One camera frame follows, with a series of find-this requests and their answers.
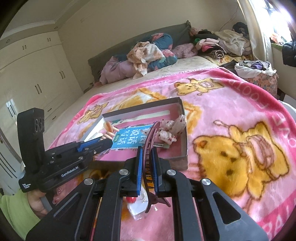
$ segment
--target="cardboard box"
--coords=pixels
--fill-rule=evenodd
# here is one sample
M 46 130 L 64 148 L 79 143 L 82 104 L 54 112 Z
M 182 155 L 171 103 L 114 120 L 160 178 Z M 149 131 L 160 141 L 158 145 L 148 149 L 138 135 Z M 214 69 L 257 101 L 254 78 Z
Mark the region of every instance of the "cardboard box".
M 179 97 L 159 100 L 155 102 L 136 105 L 101 115 L 88 129 L 80 141 L 89 141 L 102 135 L 104 122 L 110 121 L 115 127 L 126 130 L 121 131 L 113 139 L 113 146 L 109 153 L 93 161 L 90 168 L 108 169 L 116 171 L 123 167 L 124 161 L 136 156 L 137 145 L 144 141 L 144 125 L 152 125 L 156 121 L 175 120 L 179 115 L 185 114 L 182 101 Z M 172 143 L 168 149 L 158 148 L 158 156 L 168 159 L 173 169 L 184 171 L 188 169 L 188 143 L 186 128 L 177 142 Z

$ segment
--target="laundry basket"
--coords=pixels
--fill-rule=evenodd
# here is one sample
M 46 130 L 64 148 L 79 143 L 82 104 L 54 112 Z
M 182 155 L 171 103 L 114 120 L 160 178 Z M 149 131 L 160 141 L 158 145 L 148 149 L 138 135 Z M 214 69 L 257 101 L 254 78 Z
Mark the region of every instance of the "laundry basket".
M 256 61 L 241 61 L 234 66 L 237 75 L 247 82 L 257 85 L 262 89 L 269 92 L 273 97 L 277 96 L 277 78 L 279 77 L 276 73 L 276 69 L 271 67 L 267 70 L 252 69 L 246 66 L 240 65 L 240 63 L 255 63 Z

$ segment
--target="blue book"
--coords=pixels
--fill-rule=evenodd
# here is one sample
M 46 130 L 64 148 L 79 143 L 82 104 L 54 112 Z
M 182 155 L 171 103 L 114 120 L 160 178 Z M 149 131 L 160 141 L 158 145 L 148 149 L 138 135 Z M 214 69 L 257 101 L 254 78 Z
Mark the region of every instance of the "blue book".
M 120 129 L 113 138 L 111 150 L 143 146 L 151 127 L 152 125 L 145 125 Z

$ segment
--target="white bedsheet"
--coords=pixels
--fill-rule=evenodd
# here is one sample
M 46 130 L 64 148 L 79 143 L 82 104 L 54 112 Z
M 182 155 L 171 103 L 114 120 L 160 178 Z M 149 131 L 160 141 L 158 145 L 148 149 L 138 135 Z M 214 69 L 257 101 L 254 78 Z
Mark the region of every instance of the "white bedsheet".
M 199 70 L 207 68 L 216 68 L 217 65 L 211 63 L 207 59 L 194 56 L 191 58 L 178 59 L 174 65 L 153 71 L 145 75 L 144 77 L 133 80 L 132 78 L 120 80 L 115 83 L 107 84 L 102 87 L 92 88 L 81 96 L 74 104 L 72 104 L 66 111 L 64 111 L 51 127 L 46 129 L 44 133 L 44 146 L 47 150 L 54 139 L 60 134 L 60 132 L 67 126 L 72 118 L 83 108 L 86 102 L 94 95 L 99 93 L 107 93 L 115 90 L 122 89 L 124 87 L 131 86 L 136 83 L 141 83 L 146 80 L 154 79 L 157 77 L 163 77 L 170 74 L 177 74 L 182 71 Z

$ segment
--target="green sleeve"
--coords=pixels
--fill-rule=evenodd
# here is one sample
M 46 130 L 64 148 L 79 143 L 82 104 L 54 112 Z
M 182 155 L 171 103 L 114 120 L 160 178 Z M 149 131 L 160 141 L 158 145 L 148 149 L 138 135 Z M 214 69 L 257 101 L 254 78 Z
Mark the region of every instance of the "green sleeve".
M 40 221 L 29 205 L 27 193 L 23 193 L 21 190 L 14 196 L 0 194 L 0 208 L 7 221 L 23 240 Z

